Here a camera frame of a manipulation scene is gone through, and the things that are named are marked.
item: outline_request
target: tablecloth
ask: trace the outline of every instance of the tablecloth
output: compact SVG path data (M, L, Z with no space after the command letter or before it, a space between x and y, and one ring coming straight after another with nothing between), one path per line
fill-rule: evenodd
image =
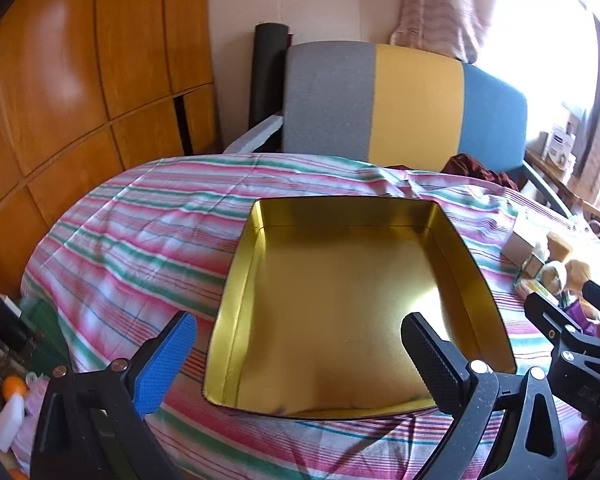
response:
M170 456L202 478L412 478L451 423L436 409L377 420L296 421L218 408L201 395L222 287L251 204L330 194L438 202L488 282L519 372L547 369L552 347L525 319L511 290L516 269L500 248L522 208L547 227L579 228L493 184L337 157L194 156L126 171L81 199L40 242L23 297L56 306L78 371L130 357L177 310L196 316L195 348L147 422ZM599 244L589 238L587 244ZM580 416L560 401L557 409L571 450ZM493 415L466 478L480 472L501 419Z

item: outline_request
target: white wall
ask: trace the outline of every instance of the white wall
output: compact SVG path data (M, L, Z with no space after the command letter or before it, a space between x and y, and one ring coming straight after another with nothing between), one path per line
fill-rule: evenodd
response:
M286 23L295 43L386 43L402 0L209 0L209 29L222 140L247 129L253 27Z

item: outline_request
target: bright window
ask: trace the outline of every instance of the bright window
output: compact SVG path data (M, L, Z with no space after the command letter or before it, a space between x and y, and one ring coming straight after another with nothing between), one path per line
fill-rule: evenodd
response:
M593 15L578 0L496 0L476 66L527 98L526 137L550 132L569 108L593 104L598 41Z

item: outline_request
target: dark red fabric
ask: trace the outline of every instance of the dark red fabric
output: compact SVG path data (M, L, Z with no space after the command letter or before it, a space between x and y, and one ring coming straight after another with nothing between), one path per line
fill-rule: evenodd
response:
M487 182L500 184L503 187L509 187L515 191L518 190L516 183L506 173L496 173L495 171L487 170L480 162L466 153L458 153L452 156L442 169L442 173L471 176L480 180L486 180Z

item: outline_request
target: tray rim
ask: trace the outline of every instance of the tray rim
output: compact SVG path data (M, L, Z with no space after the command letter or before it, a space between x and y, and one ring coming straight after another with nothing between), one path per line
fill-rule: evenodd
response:
M429 203L430 207L433 208L434 210L438 211L438 215L443 218L443 221L445 221L445 223L447 223L454 231L454 233L457 235L457 238L459 238L462 247L464 247L464 252L469 256L469 258L471 258L472 263L474 264L475 270L478 272L478 275L480 276L481 281L484 283L484 288L488 293L488 296L491 300L491 303L493 303L493 307L494 307L494 312L497 315L497 319L499 320L500 326L502 327L502 330L505 333L506 336L506 347L508 349L508 355L507 357L510 357L511 365L509 368L505 368L502 371L506 372L506 373L516 373L517 372L517 368L518 365L516 363L516 359L515 359L515 355L513 353L513 348L511 346L511 340L509 338L509 335L507 333L507 329L506 326L504 324L504 320L502 319L502 314L500 313L500 309L498 307L498 304L495 300L495 298L493 297L493 292L491 291L491 289L489 288L489 285L482 273L482 271L480 270L480 266L478 265L478 263L475 261L474 256L471 254L471 251L469 250L469 247L467 247L467 245L464 243L464 239L462 238L462 235L458 232L458 230L456 229L456 227L454 226L453 222L449 219L449 217L447 216L446 212L444 211L444 209L442 208L442 206L435 200L430 200L430 199L421 199L421 198L402 198L402 197L393 197L393 196L378 196L378 195L325 195L325 196L321 196L321 195L300 195L300 196L281 196L281 197L265 197L265 198L258 198L256 200L254 200L253 204L251 205L251 208L249 210L249 213L247 215L247 218L245 220L244 226L240 232L240 237L238 238L238 244L236 246L236 249L234 251L234 255L232 256L232 260L231 260L231 264L229 266L229 270L227 272L227 276L226 276L226 280L224 283L224 287L222 290L222 295L221 295L221 299L220 299L220 303L218 304L218 312L216 314L216 317L214 319L214 325L213 325L213 329L212 329L212 333L211 333L211 337L209 338L209 344L208 344L208 348L207 348L207 352L206 352L206 361L205 361L205 372L203 375L203 381L202 381L202 385L201 385L201 390L202 390L202 397L203 399L206 400L206 402L208 402L209 404L213 405L213 406L217 406L226 410L232 410L234 412L241 412L241 413L249 413L251 415L259 415L259 416L271 416L274 418L285 418L285 419L289 419L289 420L363 420L363 419L373 419L373 418L382 418L382 417L386 417L386 416L394 416L394 415L404 415L407 413L416 413L416 412L420 412L423 410L428 410L431 409L433 407L436 406L435 402L433 401L433 399L420 399L420 400L412 400L409 402L409 404L412 404L413 407L408 409L408 410L404 410L404 411L400 411L400 412L396 412L395 410L393 410L394 407L396 406L400 406L400 404L394 405L394 406L387 406L386 408L375 408L373 410L368 409L368 408L364 408L364 409L337 409L337 410L307 410L304 412L298 412L298 414L288 414L288 415L280 415L280 414L275 414L275 413L263 413L263 412L256 412L253 410L248 410L246 408L240 408L238 406L229 406L227 404L219 404L217 402L215 402L214 400L212 400L209 396L208 393L206 391L206 387L207 387L207 378L208 378L208 364L209 364L209 354L211 353L212 347L214 345L214 339L216 336L216 327L218 325L218 320L221 314L221 309L222 306L224 304L225 301L225 294L227 291L227 285L229 284L230 278L232 276L232 270L234 269L234 263L235 263L235 257L236 254L238 253L238 248L240 248L240 246L243 244L243 240L244 240L244 234L245 231L250 227L250 222L255 222L254 220L254 216L259 216L259 221L262 224L262 215L259 214L260 213L260 208L262 207L262 203L263 202L272 202L272 201L283 201L283 200L302 200L305 198L309 198L309 199L324 199L324 200L328 200L330 198L350 198L350 199L355 199L355 198L366 198L366 199L385 199L385 200L407 200L408 202L425 202L425 203ZM253 225L253 236L257 239L257 234L259 233L259 231L261 231L262 229L266 228L266 225L260 225L259 227L257 225ZM475 325L473 323L473 319L471 318L469 312L465 309L465 311L467 312L467 316L469 317L472 329L474 330L474 335L475 335ZM362 412L373 412L373 413L367 413L366 415L363 414ZM310 416L310 415L317 415L318 413L323 413L324 416Z

